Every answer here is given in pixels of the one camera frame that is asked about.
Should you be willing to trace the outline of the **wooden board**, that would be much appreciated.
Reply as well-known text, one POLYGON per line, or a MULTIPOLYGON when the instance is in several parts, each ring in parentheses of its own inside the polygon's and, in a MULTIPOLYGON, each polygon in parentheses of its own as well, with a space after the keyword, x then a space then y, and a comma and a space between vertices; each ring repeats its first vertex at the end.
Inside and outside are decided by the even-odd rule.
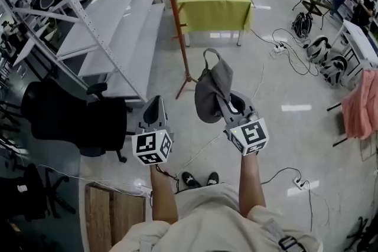
POLYGON ((89 183, 85 186, 84 203, 90 252, 109 252, 131 227, 145 221, 143 196, 89 183))

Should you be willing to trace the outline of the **black glass table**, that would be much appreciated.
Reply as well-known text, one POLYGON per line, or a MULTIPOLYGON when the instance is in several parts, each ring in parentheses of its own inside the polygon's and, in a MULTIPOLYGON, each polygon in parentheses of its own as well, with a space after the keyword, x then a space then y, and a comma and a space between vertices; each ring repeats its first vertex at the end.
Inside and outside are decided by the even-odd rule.
POLYGON ((329 0, 299 0, 292 8, 292 11, 294 11, 298 5, 302 5, 311 18, 313 18, 313 16, 321 18, 320 30, 324 27, 325 16, 333 9, 333 5, 329 0))

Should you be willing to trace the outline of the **person's left forearm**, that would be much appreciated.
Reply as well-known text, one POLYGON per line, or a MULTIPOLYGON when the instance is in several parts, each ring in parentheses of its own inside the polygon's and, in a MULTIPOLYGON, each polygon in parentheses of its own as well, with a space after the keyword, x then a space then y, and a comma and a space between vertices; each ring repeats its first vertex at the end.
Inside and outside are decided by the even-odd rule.
POLYGON ((152 219, 174 224, 178 221, 177 205, 169 177, 150 166, 152 185, 152 219))

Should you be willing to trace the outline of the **black office chair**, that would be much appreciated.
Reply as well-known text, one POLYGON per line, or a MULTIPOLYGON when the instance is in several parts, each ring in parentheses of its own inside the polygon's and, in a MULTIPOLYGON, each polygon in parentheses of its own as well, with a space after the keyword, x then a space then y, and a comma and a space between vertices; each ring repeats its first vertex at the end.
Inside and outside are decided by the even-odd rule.
POLYGON ((40 140, 59 140, 74 144, 80 154, 98 157, 116 152, 120 162, 127 130, 127 114, 132 108, 123 98, 104 97, 106 83, 90 86, 87 95, 97 100, 87 102, 65 91, 53 79, 31 82, 22 97, 21 114, 31 124, 33 137, 40 140))
POLYGON ((26 167, 16 164, 16 168, 24 171, 23 176, 0 177, 0 219, 8 220, 22 215, 27 221, 32 221, 45 218, 46 213, 60 218, 56 205, 71 214, 76 213, 76 210, 57 193, 61 183, 69 181, 68 176, 61 176, 52 184, 51 168, 45 168, 45 182, 42 181, 34 164, 26 167))

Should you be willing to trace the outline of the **grey cap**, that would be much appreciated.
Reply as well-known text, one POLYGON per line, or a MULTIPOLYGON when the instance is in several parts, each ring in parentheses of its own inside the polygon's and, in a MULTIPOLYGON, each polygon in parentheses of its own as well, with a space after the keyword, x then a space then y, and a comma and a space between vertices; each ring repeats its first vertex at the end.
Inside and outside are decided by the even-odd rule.
POLYGON ((195 86, 195 108, 203 122, 216 123, 222 118, 217 97, 225 102, 230 101, 233 70, 213 48, 205 49, 203 57, 205 68, 195 86), (218 58, 218 62, 212 68, 209 68, 207 53, 213 53, 218 58))

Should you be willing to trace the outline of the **wooden coat stand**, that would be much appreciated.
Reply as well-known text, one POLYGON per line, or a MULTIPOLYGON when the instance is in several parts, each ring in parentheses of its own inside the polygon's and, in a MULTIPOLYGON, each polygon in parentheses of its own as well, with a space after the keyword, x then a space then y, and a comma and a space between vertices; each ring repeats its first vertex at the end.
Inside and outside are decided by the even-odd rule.
POLYGON ((182 26, 180 24, 180 18, 179 18, 179 12, 178 12, 178 7, 177 7, 177 1, 176 0, 170 0, 171 7, 172 7, 172 14, 174 17, 174 22, 175 22, 175 29, 177 31, 177 35, 175 36, 179 43, 180 43, 180 50, 181 50, 181 55, 183 57, 183 62, 184 62, 184 69, 185 69, 185 80, 180 87, 175 99, 177 100, 180 97, 180 94, 183 92, 183 89, 185 86, 190 83, 190 82, 195 82, 197 83, 198 81, 193 78, 190 74, 190 69, 188 66, 188 61, 187 61, 187 54, 186 54, 186 49, 185 49, 185 43, 184 43, 184 35, 182 33, 182 26))

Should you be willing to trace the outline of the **white metal shelving rack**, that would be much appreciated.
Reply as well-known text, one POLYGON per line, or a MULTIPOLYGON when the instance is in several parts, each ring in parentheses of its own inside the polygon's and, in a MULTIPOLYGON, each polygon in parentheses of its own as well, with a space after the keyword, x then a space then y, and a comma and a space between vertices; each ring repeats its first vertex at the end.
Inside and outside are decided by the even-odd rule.
POLYGON ((145 103, 157 34, 160 0, 61 0, 48 11, 31 0, 0 0, 0 16, 27 30, 16 64, 42 54, 73 81, 88 88, 107 84, 106 97, 145 103))

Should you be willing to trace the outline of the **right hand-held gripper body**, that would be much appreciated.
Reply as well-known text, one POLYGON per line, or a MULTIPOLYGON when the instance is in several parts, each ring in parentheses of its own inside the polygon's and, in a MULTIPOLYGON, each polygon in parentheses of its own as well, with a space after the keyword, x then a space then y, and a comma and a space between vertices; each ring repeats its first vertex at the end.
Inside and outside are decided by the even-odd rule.
POLYGON ((269 142, 264 118, 257 118, 255 115, 242 119, 239 125, 227 124, 224 131, 242 156, 258 154, 269 142))

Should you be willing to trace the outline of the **person's beige clothing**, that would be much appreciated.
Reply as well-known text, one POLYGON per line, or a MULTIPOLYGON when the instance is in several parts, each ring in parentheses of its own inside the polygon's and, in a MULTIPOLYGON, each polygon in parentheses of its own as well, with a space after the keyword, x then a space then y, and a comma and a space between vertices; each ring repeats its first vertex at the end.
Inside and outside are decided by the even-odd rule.
POLYGON ((279 246, 284 237, 298 242, 288 252, 323 252, 319 239, 263 206, 243 217, 237 191, 228 184, 183 191, 176 202, 177 222, 133 225, 110 252, 284 252, 279 246))

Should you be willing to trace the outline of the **pink cloth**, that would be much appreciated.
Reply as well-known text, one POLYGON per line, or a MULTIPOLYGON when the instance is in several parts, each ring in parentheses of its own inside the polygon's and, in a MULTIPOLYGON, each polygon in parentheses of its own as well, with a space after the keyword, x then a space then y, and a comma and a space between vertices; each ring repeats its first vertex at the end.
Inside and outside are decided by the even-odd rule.
POLYGON ((358 86, 341 101, 347 138, 378 132, 378 69, 364 69, 358 86))

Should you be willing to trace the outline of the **white desk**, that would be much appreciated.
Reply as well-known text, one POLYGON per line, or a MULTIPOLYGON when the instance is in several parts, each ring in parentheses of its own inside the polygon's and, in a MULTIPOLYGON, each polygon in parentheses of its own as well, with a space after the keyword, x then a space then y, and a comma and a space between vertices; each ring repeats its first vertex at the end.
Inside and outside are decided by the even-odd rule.
POLYGON ((363 69, 378 68, 378 55, 363 30, 352 22, 343 21, 331 46, 340 42, 342 37, 347 40, 342 55, 348 61, 348 67, 341 84, 346 86, 350 80, 355 80, 363 69))

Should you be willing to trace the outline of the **white and black backpack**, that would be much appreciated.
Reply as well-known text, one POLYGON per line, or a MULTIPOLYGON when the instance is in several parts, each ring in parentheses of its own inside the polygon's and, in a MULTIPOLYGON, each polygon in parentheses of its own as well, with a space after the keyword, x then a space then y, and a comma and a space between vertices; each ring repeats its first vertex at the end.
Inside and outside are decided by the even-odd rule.
POLYGON ((324 76, 324 80, 331 86, 337 86, 341 83, 348 61, 343 55, 336 55, 322 64, 320 73, 324 76))
POLYGON ((313 64, 322 64, 327 61, 331 46, 328 38, 319 35, 306 49, 307 59, 313 64))

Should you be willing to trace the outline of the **table with green cloth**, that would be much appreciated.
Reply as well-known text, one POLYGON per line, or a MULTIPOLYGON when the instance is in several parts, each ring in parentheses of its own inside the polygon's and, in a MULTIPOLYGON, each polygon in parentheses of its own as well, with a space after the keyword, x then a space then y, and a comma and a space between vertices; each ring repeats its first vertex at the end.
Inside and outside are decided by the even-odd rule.
POLYGON ((237 45, 250 30, 252 0, 177 0, 185 45, 191 32, 237 32, 237 45))

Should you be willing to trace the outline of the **person's black left shoe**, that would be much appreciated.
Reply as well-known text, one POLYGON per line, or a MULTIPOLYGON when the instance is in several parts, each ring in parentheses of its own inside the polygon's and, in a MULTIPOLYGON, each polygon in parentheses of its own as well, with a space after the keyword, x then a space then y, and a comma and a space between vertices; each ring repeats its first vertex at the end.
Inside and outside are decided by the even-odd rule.
POLYGON ((183 172, 181 174, 181 178, 188 189, 201 188, 201 184, 194 178, 191 173, 183 172))

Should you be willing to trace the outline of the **person's right forearm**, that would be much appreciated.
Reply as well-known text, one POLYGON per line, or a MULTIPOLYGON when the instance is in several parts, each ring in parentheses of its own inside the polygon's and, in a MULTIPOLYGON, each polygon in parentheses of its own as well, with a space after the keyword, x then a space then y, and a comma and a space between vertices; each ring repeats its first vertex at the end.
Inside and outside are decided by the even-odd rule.
POLYGON ((255 153, 242 157, 239 182, 239 209, 243 217, 255 206, 266 207, 255 153))

